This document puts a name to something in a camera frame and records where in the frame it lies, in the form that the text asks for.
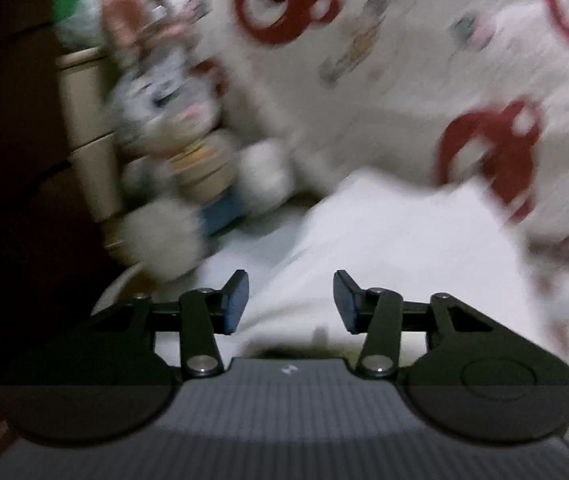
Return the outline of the beige wooden drawer cabinet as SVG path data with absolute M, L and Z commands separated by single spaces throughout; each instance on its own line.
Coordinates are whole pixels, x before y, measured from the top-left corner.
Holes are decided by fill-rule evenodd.
M 102 48 L 64 54 L 57 64 L 70 161 L 106 248 L 115 252 L 122 247 L 117 228 L 123 203 L 108 97 L 118 70 Z

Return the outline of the white long-sleeve garment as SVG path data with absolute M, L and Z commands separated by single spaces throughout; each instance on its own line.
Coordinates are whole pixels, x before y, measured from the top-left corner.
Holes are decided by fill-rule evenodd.
M 251 297 L 225 358 L 266 350 L 356 356 L 332 297 L 344 270 L 409 301 L 448 292 L 569 362 L 569 266 L 529 256 L 522 234 L 474 183 L 433 192 L 355 172 L 305 211 L 280 209 L 226 235 L 199 268 L 216 288 L 249 273 Z

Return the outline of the white quilt red bears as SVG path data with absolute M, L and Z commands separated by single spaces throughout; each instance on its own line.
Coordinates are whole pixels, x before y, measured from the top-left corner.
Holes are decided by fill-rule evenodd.
M 569 0 L 207 0 L 225 117 L 315 190 L 374 166 L 483 183 L 528 249 L 569 264 Z

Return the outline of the grey plush toy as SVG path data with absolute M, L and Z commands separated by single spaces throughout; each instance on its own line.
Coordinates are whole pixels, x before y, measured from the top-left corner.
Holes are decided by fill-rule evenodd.
M 244 217 L 284 205 L 295 191 L 286 148 L 245 141 L 227 129 L 226 70 L 200 58 L 196 24 L 208 0 L 101 0 L 121 64 L 110 97 L 122 188 L 126 254 L 150 278 L 170 282 L 196 269 L 211 236 Z

